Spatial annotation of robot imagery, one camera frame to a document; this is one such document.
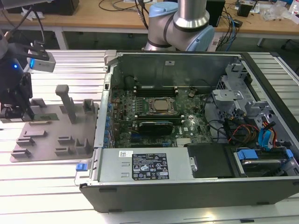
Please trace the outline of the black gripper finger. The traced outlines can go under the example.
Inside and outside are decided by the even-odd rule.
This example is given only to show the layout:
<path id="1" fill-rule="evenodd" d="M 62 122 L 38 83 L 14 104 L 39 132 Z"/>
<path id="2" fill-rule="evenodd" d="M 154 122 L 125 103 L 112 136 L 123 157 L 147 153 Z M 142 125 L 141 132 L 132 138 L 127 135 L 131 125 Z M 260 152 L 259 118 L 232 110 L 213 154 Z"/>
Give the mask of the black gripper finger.
<path id="1" fill-rule="evenodd" d="M 27 102 L 27 100 L 19 99 L 18 100 L 18 104 L 19 104 L 19 107 L 21 108 L 21 112 L 22 112 L 21 119 L 23 121 L 29 121 L 29 116 L 28 116 L 28 113 L 27 113 L 27 110 L 28 110 L 28 102 Z"/>
<path id="2" fill-rule="evenodd" d="M 32 98 L 32 93 L 24 93 L 25 100 L 25 112 L 29 116 L 30 120 L 34 120 L 35 114 L 31 109 L 30 100 Z"/>

